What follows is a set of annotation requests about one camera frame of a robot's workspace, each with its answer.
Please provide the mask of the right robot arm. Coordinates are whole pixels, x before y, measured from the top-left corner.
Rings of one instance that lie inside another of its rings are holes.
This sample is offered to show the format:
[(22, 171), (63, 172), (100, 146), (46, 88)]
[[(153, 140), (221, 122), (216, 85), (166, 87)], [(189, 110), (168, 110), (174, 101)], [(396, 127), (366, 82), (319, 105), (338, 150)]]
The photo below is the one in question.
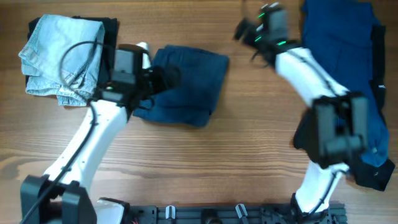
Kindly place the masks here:
[(287, 13), (279, 3), (263, 5), (254, 17), (241, 1), (240, 13), (234, 39), (254, 48), (308, 108), (301, 149), (310, 162), (292, 197), (297, 213), (310, 218), (328, 209), (340, 177), (368, 148), (368, 101), (334, 80), (301, 41), (289, 37)]

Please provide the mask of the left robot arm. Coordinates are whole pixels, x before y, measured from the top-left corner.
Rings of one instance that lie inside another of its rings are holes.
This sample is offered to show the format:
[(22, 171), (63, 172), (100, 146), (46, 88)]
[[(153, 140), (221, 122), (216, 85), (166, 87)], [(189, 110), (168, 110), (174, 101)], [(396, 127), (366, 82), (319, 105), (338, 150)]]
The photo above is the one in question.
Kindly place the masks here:
[(22, 223), (126, 223), (129, 204), (111, 198), (92, 202), (93, 177), (115, 136), (143, 100), (179, 86), (177, 67), (153, 66), (145, 44), (114, 50), (109, 81), (100, 85), (78, 131), (42, 177), (21, 185)]

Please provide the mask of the navy blue shorts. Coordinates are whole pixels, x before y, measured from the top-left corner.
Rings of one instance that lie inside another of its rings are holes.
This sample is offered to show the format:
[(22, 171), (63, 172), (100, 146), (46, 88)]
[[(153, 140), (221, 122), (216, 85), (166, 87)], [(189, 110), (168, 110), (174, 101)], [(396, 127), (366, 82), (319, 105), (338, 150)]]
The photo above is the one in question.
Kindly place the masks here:
[(158, 123), (206, 126), (216, 109), (229, 57), (193, 47), (167, 45), (157, 51), (153, 64), (179, 68), (181, 84), (155, 95), (151, 110), (136, 109), (133, 115)]

